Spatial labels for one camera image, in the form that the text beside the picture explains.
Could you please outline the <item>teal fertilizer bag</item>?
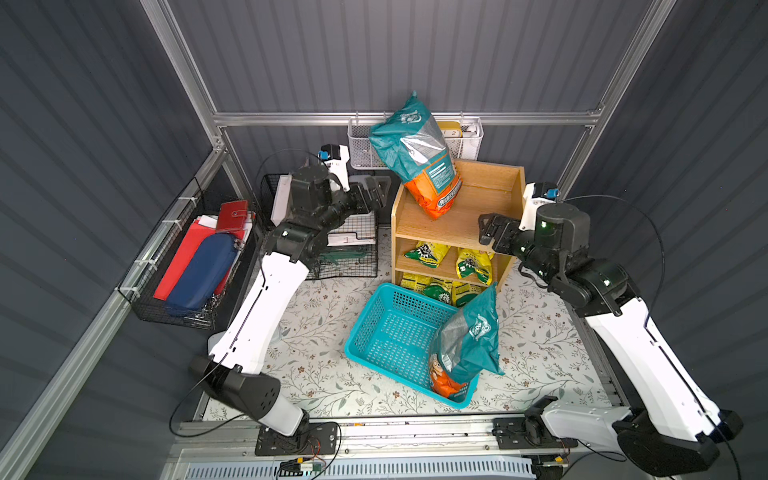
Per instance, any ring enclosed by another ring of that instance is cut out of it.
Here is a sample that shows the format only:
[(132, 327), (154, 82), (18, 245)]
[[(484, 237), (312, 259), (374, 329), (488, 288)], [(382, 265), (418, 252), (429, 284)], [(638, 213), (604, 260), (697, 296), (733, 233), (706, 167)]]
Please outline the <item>teal fertilizer bag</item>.
[(427, 215), (437, 219), (451, 209), (462, 180), (436, 119), (416, 92), (370, 129), (369, 141)]
[(497, 285), (462, 306), (432, 338), (427, 356), (431, 389), (461, 401), (469, 384), (482, 372), (502, 376), (499, 352)]

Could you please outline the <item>teal plastic basket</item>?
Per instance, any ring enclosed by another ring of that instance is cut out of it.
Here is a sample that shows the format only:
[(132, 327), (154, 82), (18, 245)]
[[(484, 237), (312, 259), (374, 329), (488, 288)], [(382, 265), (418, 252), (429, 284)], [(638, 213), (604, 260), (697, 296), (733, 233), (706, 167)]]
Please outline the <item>teal plastic basket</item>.
[(420, 293), (385, 283), (365, 305), (346, 341), (348, 359), (455, 409), (469, 406), (478, 381), (458, 396), (432, 390), (428, 349), (435, 333), (458, 309)]

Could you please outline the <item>small green yellow packet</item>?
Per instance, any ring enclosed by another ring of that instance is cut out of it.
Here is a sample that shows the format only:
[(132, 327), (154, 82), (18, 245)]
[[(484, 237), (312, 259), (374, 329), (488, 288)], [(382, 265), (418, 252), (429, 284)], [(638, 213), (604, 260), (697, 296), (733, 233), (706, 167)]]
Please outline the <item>small green yellow packet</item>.
[(493, 254), (485, 251), (459, 248), (457, 250), (456, 273), (460, 279), (475, 275), (483, 285), (493, 280)]

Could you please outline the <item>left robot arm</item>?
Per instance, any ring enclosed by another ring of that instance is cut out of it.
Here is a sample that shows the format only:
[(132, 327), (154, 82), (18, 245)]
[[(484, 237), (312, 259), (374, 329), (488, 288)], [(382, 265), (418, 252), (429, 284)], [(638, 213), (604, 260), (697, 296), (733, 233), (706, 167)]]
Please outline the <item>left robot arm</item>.
[(328, 235), (352, 215), (384, 208), (386, 176), (355, 175), (347, 181), (326, 166), (310, 165), (291, 176), (289, 210), (265, 238), (255, 280), (223, 336), (191, 369), (206, 394), (286, 437), (307, 422), (305, 411), (264, 373), (267, 350), (300, 285), (327, 249)]

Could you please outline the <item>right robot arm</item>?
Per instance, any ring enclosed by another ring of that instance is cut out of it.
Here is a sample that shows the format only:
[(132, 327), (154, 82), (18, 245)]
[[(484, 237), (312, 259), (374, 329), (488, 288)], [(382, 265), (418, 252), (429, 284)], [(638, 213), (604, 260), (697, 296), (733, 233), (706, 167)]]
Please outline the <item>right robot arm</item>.
[(654, 477), (708, 470), (741, 432), (743, 421), (720, 409), (696, 384), (658, 330), (651, 308), (626, 269), (589, 254), (590, 217), (534, 187), (521, 219), (478, 218), (479, 242), (517, 258), (605, 344), (634, 387), (637, 405), (567, 405), (552, 396), (527, 416), (551, 436), (617, 449)]

